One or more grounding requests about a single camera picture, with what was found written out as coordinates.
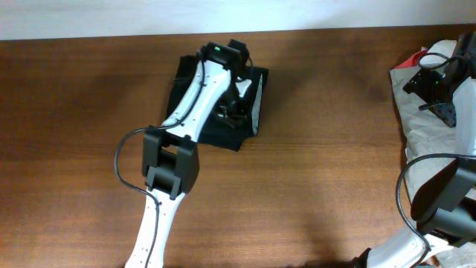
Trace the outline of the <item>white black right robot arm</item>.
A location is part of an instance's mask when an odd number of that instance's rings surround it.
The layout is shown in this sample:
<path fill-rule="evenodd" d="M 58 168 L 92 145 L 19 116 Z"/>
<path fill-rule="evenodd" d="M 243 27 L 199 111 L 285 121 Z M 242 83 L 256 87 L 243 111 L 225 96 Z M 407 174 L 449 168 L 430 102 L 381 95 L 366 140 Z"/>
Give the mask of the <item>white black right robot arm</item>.
<path fill-rule="evenodd" d="M 422 267 L 475 242 L 475 33 L 437 42 L 390 77 L 407 140 L 396 182 L 405 225 L 352 267 Z"/>

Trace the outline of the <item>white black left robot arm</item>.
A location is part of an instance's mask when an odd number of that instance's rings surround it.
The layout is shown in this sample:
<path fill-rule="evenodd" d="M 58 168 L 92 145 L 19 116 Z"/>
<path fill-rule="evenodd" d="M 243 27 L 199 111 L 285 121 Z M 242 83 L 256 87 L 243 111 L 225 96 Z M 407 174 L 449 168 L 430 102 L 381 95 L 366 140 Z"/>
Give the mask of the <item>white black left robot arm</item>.
<path fill-rule="evenodd" d="M 238 151 L 255 137 L 267 71 L 255 69 L 245 43 L 210 42 L 182 57 L 158 126 L 141 128 L 144 215 L 127 267 L 162 267 L 180 202 L 199 175 L 198 145 Z"/>

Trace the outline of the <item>black shorts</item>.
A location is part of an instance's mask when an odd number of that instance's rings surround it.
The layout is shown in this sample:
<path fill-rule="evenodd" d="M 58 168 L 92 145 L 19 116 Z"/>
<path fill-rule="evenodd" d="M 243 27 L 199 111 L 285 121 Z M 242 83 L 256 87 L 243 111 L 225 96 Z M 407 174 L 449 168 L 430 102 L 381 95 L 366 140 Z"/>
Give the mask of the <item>black shorts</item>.
<path fill-rule="evenodd" d="M 172 115 L 180 100 L 185 95 L 195 72 L 196 57 L 192 55 L 182 56 L 179 60 L 176 77 L 170 91 L 170 98 L 167 104 L 167 118 Z M 257 135 L 261 99 L 267 83 L 269 70 L 261 67 L 247 67 L 246 72 L 248 78 L 252 81 L 251 86 L 246 91 L 246 94 L 251 96 L 249 101 L 249 103 L 252 104 L 250 118 L 248 118 L 242 126 L 232 129 L 210 114 L 199 136 L 200 144 L 209 144 L 215 147 L 239 151 L 242 143 L 247 138 L 253 138 Z"/>

